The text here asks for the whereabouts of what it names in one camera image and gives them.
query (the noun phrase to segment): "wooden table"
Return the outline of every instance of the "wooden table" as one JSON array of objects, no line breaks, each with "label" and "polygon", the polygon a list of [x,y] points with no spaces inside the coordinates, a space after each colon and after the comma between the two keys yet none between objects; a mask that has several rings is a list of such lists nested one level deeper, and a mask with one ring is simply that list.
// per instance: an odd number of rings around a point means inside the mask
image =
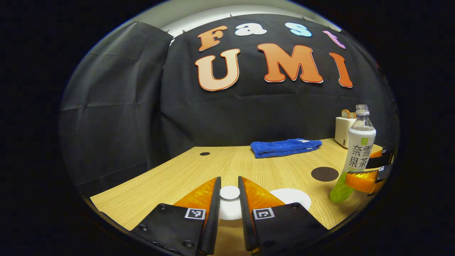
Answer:
[{"label": "wooden table", "polygon": [[[243,176],[264,189],[298,189],[311,198],[309,212],[331,229],[371,200],[366,193],[354,191],[343,203],[329,201],[328,194],[338,179],[315,180],[311,171],[331,167],[340,172],[347,149],[333,138],[323,139],[320,149],[285,157],[256,159],[250,146],[194,147],[185,153],[115,188],[92,196],[99,211],[132,230],[159,203],[174,204],[206,181],[221,177],[222,187],[238,185]],[[374,145],[373,152],[381,150]],[[207,156],[201,152],[210,152]],[[242,220],[219,220],[215,247],[217,256],[249,256],[245,251]]]}]

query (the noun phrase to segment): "folded towel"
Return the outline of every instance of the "folded towel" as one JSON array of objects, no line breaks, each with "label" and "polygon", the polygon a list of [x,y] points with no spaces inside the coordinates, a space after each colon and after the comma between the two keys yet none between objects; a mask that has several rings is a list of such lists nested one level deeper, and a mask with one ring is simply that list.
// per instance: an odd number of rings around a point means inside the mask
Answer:
[{"label": "folded towel", "polygon": [[320,140],[293,138],[277,142],[253,142],[251,149],[256,158],[287,156],[317,150],[322,145]]}]

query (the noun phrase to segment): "white disc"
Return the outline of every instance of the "white disc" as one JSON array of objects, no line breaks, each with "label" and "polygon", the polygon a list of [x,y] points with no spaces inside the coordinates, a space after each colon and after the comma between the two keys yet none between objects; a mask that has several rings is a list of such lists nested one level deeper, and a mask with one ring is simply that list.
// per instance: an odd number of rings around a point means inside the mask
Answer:
[{"label": "white disc", "polygon": [[242,218],[242,208],[240,198],[225,200],[220,198],[220,212],[218,215],[222,220],[238,220]]},{"label": "white disc", "polygon": [[240,190],[236,186],[225,186],[220,190],[220,196],[226,200],[236,199],[240,195]]},{"label": "white disc", "polygon": [[275,189],[270,192],[285,204],[300,203],[305,209],[309,210],[311,198],[307,193],[298,189]]}]

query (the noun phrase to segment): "black fabric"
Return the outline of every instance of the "black fabric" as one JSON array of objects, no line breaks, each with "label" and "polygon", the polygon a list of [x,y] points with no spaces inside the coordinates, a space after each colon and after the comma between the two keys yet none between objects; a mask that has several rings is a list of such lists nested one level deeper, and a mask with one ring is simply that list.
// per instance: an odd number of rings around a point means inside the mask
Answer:
[{"label": "black fabric", "polygon": [[[284,25],[286,22],[306,26],[313,36],[291,33]],[[259,23],[267,33],[235,35],[235,27],[244,23]],[[222,25],[228,29],[223,31],[222,38],[216,39],[220,43],[199,52],[201,40],[197,36]],[[356,104],[368,104],[370,119],[377,129],[376,144],[394,141],[397,120],[393,99],[375,60],[348,36],[330,30],[347,47],[340,48],[322,32],[325,30],[330,29],[295,17],[252,14],[217,20],[177,36],[166,58],[161,91],[161,121],[170,157],[193,146],[332,138],[335,118],[344,108],[353,111]],[[300,78],[292,81],[288,76],[284,82],[266,82],[265,55],[257,49],[263,43],[275,43],[290,55],[295,45],[311,47],[324,82],[306,83]],[[234,48],[241,51],[237,82],[220,91],[202,89],[195,61],[214,55],[213,76],[220,79],[226,75],[225,59],[220,53]],[[339,72],[330,52],[345,58],[352,88],[340,86]]]},{"label": "black fabric", "polygon": [[87,196],[168,160],[158,107],[171,39],[146,23],[124,24],[74,71],[62,99],[59,135],[73,181]]}]

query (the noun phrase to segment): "screw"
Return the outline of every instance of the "screw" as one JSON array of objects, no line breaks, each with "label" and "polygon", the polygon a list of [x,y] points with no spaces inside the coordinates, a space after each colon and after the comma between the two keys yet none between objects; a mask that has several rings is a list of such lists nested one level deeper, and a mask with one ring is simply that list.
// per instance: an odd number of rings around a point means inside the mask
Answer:
[{"label": "screw", "polygon": [[188,247],[188,248],[191,248],[191,247],[193,247],[193,246],[194,246],[194,244],[193,244],[193,243],[191,243],[191,242],[188,242],[188,241],[185,241],[185,242],[183,242],[183,245],[184,245],[185,247]]}]

